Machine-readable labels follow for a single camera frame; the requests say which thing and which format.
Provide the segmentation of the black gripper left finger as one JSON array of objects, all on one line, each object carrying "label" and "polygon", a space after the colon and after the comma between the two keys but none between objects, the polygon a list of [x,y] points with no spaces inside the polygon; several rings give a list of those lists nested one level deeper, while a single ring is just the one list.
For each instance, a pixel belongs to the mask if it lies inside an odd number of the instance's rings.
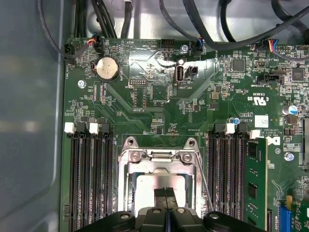
[{"label": "black gripper left finger", "polygon": [[164,232],[167,217],[167,189],[154,190],[154,207],[141,209],[138,216],[129,211],[118,211],[99,219],[79,232]]}]

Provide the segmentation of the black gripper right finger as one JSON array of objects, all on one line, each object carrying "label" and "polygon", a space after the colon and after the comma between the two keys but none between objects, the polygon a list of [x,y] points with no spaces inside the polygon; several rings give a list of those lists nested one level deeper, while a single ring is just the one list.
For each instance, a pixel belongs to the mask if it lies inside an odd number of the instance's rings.
[{"label": "black gripper right finger", "polygon": [[228,216],[212,211],[200,218],[191,208],[181,208],[177,204],[173,188],[166,188],[166,205],[171,214],[174,232],[260,232],[261,229]]}]

